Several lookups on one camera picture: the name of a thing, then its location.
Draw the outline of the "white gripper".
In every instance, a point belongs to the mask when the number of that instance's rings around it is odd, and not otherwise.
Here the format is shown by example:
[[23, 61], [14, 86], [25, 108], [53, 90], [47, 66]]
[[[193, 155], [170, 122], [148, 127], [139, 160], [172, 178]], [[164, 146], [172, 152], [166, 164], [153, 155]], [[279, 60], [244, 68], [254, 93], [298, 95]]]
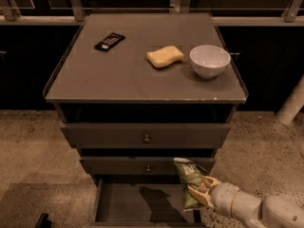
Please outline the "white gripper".
[[229, 182], [221, 182], [210, 176], [203, 176], [202, 181], [207, 188], [188, 185], [190, 194], [199, 203], [214, 208], [220, 215], [231, 217], [233, 199], [240, 189]]

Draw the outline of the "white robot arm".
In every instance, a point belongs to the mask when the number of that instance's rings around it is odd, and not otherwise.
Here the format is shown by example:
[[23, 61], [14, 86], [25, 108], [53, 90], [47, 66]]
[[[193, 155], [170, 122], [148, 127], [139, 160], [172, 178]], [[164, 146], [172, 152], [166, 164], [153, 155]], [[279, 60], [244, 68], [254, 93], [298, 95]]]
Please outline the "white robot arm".
[[239, 112], [216, 156], [215, 187], [195, 195], [212, 203], [213, 228], [303, 228], [304, 84], [281, 109]]

